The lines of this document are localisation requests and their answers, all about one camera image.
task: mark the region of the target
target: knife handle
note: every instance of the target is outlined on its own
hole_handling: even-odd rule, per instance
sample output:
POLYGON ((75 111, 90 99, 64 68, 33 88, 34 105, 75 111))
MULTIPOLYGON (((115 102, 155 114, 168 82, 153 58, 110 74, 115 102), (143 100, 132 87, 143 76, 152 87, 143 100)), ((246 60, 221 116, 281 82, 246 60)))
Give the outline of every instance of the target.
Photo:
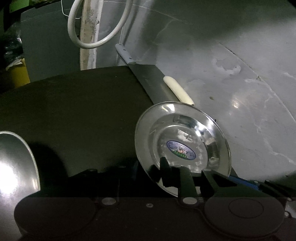
POLYGON ((115 48, 117 53, 119 54, 119 56, 122 58, 122 60, 125 62, 126 65, 136 63, 133 60, 133 58, 130 56, 129 52, 125 49, 124 45, 116 44, 115 48))
POLYGON ((182 88, 181 85, 172 77, 165 76, 163 77, 163 81, 167 84, 167 86, 172 90, 172 92, 177 96, 180 102, 194 105, 193 100, 186 93, 186 91, 182 88))

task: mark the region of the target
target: dark tabletop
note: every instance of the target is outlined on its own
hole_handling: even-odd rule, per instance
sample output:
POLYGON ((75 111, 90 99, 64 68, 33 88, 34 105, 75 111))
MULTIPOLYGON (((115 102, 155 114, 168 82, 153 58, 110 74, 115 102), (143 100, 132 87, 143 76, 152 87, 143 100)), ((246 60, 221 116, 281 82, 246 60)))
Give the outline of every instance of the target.
POLYGON ((135 126, 151 105, 126 66, 84 70, 1 95, 0 130, 29 144, 41 179, 105 171, 136 158, 135 126))

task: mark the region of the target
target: green object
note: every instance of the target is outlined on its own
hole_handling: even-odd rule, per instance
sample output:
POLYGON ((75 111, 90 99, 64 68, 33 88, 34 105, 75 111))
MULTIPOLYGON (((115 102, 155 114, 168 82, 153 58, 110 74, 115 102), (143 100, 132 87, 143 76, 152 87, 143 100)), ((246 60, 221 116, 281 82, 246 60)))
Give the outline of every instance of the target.
POLYGON ((30 0, 12 0, 9 5, 9 12, 14 12, 30 5, 30 0))

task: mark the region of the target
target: marble wall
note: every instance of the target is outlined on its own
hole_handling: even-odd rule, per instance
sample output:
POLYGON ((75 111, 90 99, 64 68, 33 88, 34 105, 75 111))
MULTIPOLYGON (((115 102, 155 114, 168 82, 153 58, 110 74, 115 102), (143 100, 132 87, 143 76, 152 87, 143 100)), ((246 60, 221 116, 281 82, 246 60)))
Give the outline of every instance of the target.
MULTIPOLYGON (((104 1, 99 38, 124 0, 104 1)), ((120 33, 98 48, 97 67, 122 64, 124 43, 139 64, 174 77, 225 133, 246 179, 296 170, 296 9, 285 0, 135 0, 120 33)))

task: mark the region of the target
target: gray knife handle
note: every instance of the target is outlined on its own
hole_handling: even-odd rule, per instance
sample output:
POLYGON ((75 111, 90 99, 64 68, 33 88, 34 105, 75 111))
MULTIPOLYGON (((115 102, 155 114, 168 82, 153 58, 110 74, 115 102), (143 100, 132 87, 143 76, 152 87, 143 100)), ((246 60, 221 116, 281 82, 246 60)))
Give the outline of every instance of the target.
POLYGON ((122 44, 116 44, 115 45, 116 51, 119 54, 119 56, 122 58, 122 60, 128 64, 135 64, 136 62, 133 60, 133 58, 130 56, 129 52, 125 49, 124 45, 122 44))

